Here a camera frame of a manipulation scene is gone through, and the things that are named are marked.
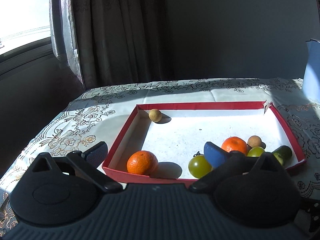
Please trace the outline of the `window frame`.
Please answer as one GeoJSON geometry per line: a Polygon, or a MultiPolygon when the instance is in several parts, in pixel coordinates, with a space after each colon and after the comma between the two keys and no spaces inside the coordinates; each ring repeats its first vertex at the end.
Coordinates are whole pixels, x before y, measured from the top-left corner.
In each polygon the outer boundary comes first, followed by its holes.
{"type": "Polygon", "coordinates": [[[20,67],[31,61],[38,60],[42,57],[53,53],[52,41],[50,37],[43,38],[1,55],[1,75],[20,67]]]}

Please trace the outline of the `blue electric kettle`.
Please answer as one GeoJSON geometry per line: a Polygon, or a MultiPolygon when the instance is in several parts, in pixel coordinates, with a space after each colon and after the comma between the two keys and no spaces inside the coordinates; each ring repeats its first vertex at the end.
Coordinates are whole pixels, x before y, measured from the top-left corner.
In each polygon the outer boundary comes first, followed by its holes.
{"type": "Polygon", "coordinates": [[[319,64],[320,50],[319,40],[311,39],[307,41],[308,61],[305,67],[303,78],[302,92],[311,101],[319,103],[320,88],[319,88],[319,64]]]}

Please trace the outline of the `brown longan fruit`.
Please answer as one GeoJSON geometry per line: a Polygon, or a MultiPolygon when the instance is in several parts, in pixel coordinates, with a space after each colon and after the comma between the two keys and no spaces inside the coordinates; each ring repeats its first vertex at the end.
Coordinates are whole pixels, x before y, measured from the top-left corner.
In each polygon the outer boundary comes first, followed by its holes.
{"type": "Polygon", "coordinates": [[[248,146],[250,146],[251,148],[260,147],[261,143],[262,143],[262,140],[257,135],[253,135],[253,136],[249,137],[249,139],[247,141],[248,146]]]}
{"type": "Polygon", "coordinates": [[[162,113],[160,110],[158,109],[152,109],[149,111],[148,113],[148,116],[149,116],[149,119],[152,121],[152,122],[159,122],[161,121],[162,119],[162,113]]]}

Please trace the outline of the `dark patterned curtain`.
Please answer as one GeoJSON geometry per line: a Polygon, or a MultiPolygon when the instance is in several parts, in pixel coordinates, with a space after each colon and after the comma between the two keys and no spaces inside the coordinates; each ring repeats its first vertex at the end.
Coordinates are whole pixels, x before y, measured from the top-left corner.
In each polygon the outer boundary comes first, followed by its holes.
{"type": "Polygon", "coordinates": [[[166,0],[49,0],[53,53],[83,89],[174,75],[166,0]]]}

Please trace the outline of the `small green tomato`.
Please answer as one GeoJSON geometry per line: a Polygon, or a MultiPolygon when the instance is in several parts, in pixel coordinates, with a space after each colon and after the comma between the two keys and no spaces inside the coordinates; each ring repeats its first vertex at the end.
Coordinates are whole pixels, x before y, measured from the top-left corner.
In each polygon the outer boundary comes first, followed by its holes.
{"type": "Polygon", "coordinates": [[[248,157],[260,157],[264,152],[265,152],[265,150],[262,147],[256,146],[256,147],[253,147],[249,150],[247,156],[248,157]]]}

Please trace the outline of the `red shallow cardboard box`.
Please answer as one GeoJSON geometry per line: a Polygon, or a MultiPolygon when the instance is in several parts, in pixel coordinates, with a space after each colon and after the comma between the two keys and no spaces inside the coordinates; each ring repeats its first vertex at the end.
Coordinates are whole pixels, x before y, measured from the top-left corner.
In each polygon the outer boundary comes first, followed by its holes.
{"type": "Polygon", "coordinates": [[[206,142],[217,146],[232,136],[247,140],[257,135],[268,152],[286,145],[292,158],[285,164],[290,170],[305,163],[306,158],[285,119],[272,103],[183,102],[137,105],[126,120],[102,164],[107,176],[122,183],[183,183],[195,178],[188,164],[193,155],[202,153],[206,142]],[[159,122],[152,122],[148,113],[158,109],[159,122]],[[137,151],[152,152],[159,166],[151,176],[130,174],[126,163],[137,151]]]}

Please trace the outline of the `green cucumber chunk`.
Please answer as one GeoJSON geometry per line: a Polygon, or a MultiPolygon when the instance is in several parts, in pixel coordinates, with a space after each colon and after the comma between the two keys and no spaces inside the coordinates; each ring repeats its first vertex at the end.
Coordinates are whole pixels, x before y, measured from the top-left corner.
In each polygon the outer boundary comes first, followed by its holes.
{"type": "Polygon", "coordinates": [[[282,145],[275,149],[272,154],[276,157],[280,164],[284,166],[291,159],[292,150],[289,146],[282,145]]]}

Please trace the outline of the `small orange tangerine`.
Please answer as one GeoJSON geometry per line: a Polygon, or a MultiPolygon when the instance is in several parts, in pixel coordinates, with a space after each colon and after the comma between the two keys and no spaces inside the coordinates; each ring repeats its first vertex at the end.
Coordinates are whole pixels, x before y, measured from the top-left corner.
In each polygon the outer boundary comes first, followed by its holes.
{"type": "Polygon", "coordinates": [[[221,148],[226,152],[239,151],[247,155],[247,143],[239,137],[229,137],[221,145],[221,148]]]}

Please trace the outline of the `large orange tangerine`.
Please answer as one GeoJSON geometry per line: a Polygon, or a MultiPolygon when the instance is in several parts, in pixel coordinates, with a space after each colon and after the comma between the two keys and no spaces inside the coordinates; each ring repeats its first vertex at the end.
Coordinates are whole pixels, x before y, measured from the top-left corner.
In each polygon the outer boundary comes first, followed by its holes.
{"type": "Polygon", "coordinates": [[[138,151],[131,155],[126,168],[130,174],[149,176],[158,167],[156,156],[150,151],[138,151]]]}

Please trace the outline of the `green tomato with stem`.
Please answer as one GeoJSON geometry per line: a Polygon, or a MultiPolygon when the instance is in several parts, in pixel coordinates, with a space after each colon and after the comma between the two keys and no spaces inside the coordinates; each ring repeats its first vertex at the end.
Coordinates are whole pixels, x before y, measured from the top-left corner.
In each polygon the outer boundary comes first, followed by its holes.
{"type": "Polygon", "coordinates": [[[189,161],[188,169],[193,177],[200,179],[211,172],[213,167],[208,163],[203,154],[197,152],[189,161]]]}

